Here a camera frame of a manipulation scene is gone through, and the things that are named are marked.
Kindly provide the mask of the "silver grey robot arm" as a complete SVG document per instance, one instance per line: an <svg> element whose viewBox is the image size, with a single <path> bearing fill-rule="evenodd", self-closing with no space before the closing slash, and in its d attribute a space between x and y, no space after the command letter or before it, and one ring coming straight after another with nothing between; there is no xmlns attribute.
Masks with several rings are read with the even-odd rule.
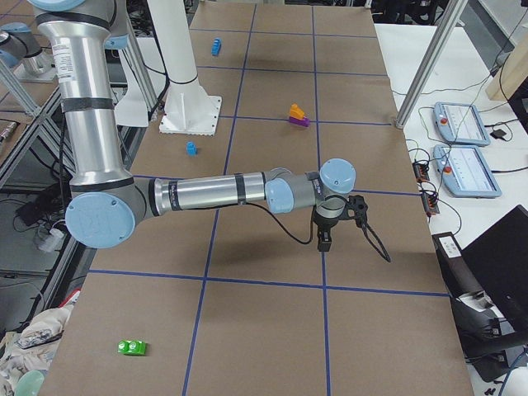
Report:
<svg viewBox="0 0 528 396"><path fill-rule="evenodd" d="M366 203L352 194L355 168L340 158L303 175L276 168L176 181L135 179L120 153L105 55L111 42L127 44L125 2L36 1L33 7L38 28L52 46L73 148L75 173L65 222L80 243L112 248L145 219L236 205L255 205L273 216L311 209L310 236L321 252L331 247L331 229L338 222L366 226Z"/></svg>

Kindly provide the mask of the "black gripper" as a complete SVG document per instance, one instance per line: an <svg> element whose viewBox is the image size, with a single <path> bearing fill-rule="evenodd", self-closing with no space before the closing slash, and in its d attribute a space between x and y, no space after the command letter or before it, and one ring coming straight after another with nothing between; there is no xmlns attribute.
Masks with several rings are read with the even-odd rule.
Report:
<svg viewBox="0 0 528 396"><path fill-rule="evenodd" d="M328 217L315 211L312 222L317 226L317 249L319 252L329 252L332 246L331 230L340 221L340 215Z"/></svg>

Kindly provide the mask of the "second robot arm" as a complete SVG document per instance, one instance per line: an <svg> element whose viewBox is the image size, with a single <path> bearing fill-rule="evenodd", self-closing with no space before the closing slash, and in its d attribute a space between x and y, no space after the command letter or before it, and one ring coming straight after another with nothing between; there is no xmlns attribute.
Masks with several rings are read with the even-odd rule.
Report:
<svg viewBox="0 0 528 396"><path fill-rule="evenodd" d="M22 22L1 26L1 60L23 82L51 83L56 77L53 57Z"/></svg>

